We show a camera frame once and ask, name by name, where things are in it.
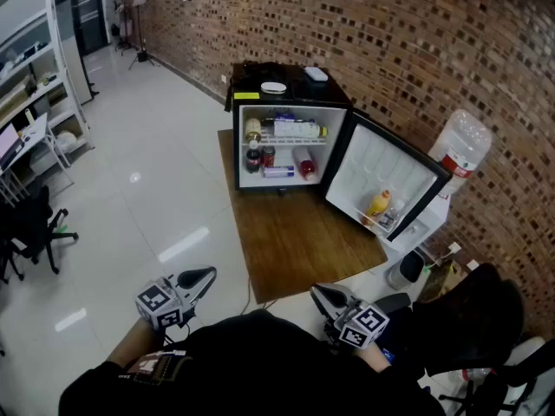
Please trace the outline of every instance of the brick wall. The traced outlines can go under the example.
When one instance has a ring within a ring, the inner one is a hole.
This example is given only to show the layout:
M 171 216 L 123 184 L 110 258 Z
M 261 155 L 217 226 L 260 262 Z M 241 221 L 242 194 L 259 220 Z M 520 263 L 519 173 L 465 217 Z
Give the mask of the brick wall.
M 427 246 L 495 263 L 555 334 L 555 11 L 548 0 L 150 0 L 150 52 L 225 94 L 244 59 L 326 67 L 353 102 L 427 151 L 458 107 L 494 133 Z

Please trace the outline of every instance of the person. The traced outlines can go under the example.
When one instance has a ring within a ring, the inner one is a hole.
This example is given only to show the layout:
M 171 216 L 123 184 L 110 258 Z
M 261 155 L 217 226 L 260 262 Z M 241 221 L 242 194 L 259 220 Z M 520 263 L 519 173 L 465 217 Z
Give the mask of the person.
M 163 341 L 140 318 L 104 363 L 63 392 L 60 416 L 206 413 L 221 407 L 269 413 L 302 406 L 327 413 L 445 414 L 375 343 L 354 355 L 335 355 L 266 310 L 203 327 L 165 347 Z

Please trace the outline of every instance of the wooden board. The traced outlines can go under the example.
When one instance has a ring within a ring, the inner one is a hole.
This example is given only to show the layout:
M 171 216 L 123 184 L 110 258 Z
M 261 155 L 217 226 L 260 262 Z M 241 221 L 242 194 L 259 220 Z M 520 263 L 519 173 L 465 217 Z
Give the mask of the wooden board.
M 313 188 L 237 192 L 233 131 L 219 131 L 225 177 L 246 268 L 258 303 L 332 283 L 387 261 L 373 234 L 341 213 Z

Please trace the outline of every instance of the yellow label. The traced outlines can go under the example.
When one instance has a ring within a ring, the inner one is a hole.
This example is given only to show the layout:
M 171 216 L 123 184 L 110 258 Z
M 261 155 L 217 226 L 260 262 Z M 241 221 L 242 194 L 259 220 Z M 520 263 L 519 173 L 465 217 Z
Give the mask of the yellow label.
M 233 95 L 234 99 L 259 99 L 259 93 L 235 93 Z

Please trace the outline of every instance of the black sleeve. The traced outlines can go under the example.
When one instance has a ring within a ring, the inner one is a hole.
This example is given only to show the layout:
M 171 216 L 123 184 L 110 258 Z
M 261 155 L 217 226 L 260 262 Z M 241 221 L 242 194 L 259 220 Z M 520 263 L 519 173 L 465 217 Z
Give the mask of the black sleeve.
M 397 368 L 388 367 L 378 374 L 359 357 L 350 356 L 343 361 L 349 375 L 355 379 L 349 383 L 358 384 L 361 395 L 369 396 L 370 414 L 445 416 L 440 402 Z
M 88 370 L 63 392 L 58 407 L 59 416 L 75 415 L 76 409 L 92 411 L 100 405 L 106 410 L 106 398 L 114 391 L 118 376 L 124 373 L 124 369 L 113 362 L 104 362 Z

